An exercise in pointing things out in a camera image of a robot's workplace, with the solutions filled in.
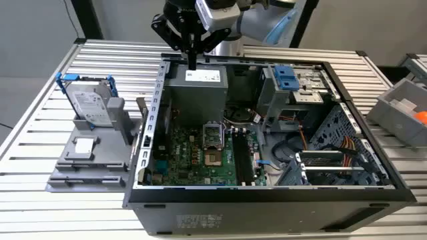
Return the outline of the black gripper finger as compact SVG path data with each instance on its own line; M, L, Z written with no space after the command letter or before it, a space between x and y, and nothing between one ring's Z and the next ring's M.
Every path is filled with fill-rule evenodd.
M198 55L211 52L230 34L230 28L214 31L205 39L202 39L201 33L195 34L193 41L193 70L197 70Z
M165 14L157 14L151 22L151 28L158 33L170 47L187 55L189 70L194 69L194 48L191 41L191 33L187 28L186 20L181 17L178 20L179 33L178 35L169 26L169 19Z

